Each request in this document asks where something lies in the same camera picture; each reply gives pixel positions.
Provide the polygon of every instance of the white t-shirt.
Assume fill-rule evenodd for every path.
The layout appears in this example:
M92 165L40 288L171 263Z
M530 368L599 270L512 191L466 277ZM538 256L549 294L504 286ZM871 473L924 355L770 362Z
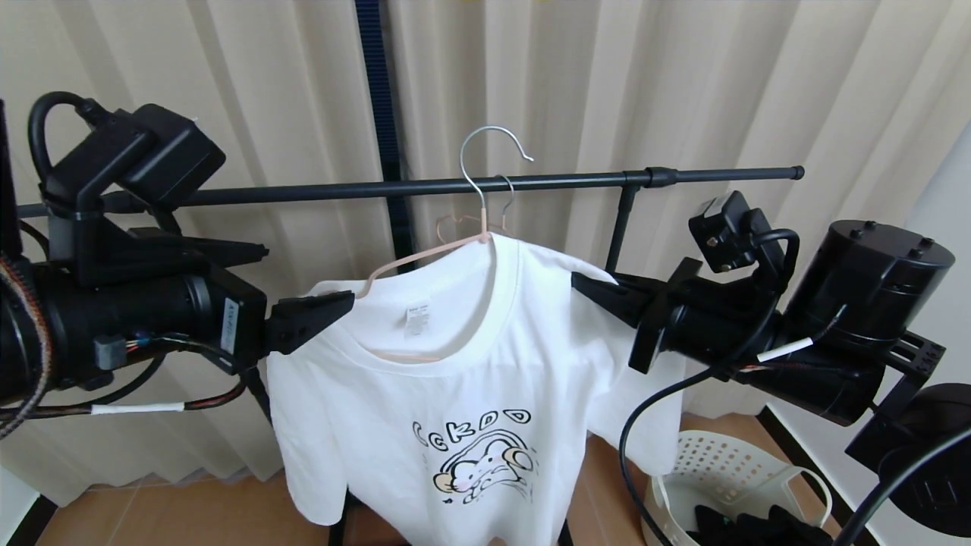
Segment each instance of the white t-shirt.
M685 370L673 354L647 375L628 368L634 330L574 291L574 271L611 279L493 235L376 281L292 355L271 355L273 426L300 512L332 525L350 489L419 546L552 544L586 432L616 446L634 406ZM311 293L361 286L327 281ZM680 417L679 394L656 404L630 458L669 472Z

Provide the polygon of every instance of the laundry basket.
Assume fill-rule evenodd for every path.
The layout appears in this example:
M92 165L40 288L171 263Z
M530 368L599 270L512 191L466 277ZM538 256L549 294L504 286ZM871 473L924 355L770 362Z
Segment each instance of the laundry basket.
M697 545L686 531L698 529L694 516L698 504L733 520L740 514L767 518L773 504L816 527L822 527L829 516L832 497L819 475L780 461L748 442L714 432L684 430L678 436L678 451L674 471L653 477L644 499L673 544ZM800 473L819 482L825 493L825 509L812 519L803 513L789 488L789 482ZM659 544L647 524L641 527L649 545Z

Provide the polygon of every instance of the black baseboard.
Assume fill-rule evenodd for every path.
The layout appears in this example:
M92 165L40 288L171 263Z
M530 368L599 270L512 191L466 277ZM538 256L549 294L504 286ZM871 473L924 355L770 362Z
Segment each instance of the black baseboard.
M14 535L7 541L7 546L34 546L48 526L57 505L46 496L38 496L34 505L27 511L27 515L20 521Z
M816 465L816 462L809 457L806 450L802 449L802 445L796 441L795 437L793 437L788 431L788 428L786 428L786 426L779 421L776 414L772 413L772 410L766 407L762 410L762 413L758 414L757 417L758 421L762 423L762 426L765 427L765 429L769 432L769 435L772 436L772 439L779 444L780 448L782 448L783 452L786 454L786 457L792 461L792 464L802 466L803 468L809 468L810 470L816 472L820 478L825 480L826 486L829 488L829 491L833 497L833 519L835 519L840 526L844 526L853 515L853 510L850 508L850 505L847 504L846 500L840 494L836 493L836 490L833 489L833 485L829 483L829 479L822 472L822 470L820 470L819 466ZM813 488L813 491L816 492L816 495L820 498L820 500L825 502L822 491L816 482L813 480L807 481ZM855 546L880 546L877 539L874 538L867 529L864 529L859 534L859 537L856 539L854 544Z

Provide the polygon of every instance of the neckline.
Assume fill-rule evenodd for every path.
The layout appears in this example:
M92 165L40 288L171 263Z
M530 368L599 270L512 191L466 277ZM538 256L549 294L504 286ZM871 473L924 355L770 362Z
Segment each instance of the neckline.
M368 351L345 321L337 321L324 331L326 342L341 353L351 365L376 371L411 376L442 376L457 373L467 366L484 360L506 323L519 285L519 241L492 234L490 243L470 243L438 260L408 273L376 280L367 295L371 301L400 303L420 298L416 288L448 284L452 274L467 273L483 261L493 274L491 296L485 313L469 339L453 353L434 362L397 362L381 358ZM350 290L360 290L363 281L348 283Z

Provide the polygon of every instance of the beige curtain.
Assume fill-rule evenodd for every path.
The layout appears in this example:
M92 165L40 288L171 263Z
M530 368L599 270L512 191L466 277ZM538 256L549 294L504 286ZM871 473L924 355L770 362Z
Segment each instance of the beige curtain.
M513 129L537 160L483 136L476 175L803 164L794 182L642 191L619 271L665 277L696 256L686 218L729 188L812 254L828 223L902 222L971 119L971 3L388 2L386 38L411 178L456 176L458 146L487 123ZM23 136L41 93L68 89L106 107L157 102L198 117L228 160L207 188L369 182L381 177L350 0L328 2L0 3L0 93L9 101L21 202L37 198ZM49 124L57 158L84 135L68 112ZM619 192L519 194L522 239L603 265ZM489 207L497 217L506 202ZM414 200L419 244L435 219L477 212L470 196ZM189 234L267 245L240 268L271 299L323 278L362 277L391 258L380 200L181 211ZM147 219L120 219L126 225ZM138 369L123 370L122 382ZM232 384L174 357L133 402ZM47 403L89 393L51 394ZM741 388L702 386L692 411L756 412ZM195 415L32 423L0 444L0 464L57 502L92 483L149 472L177 480L280 466L269 426L241 399Z

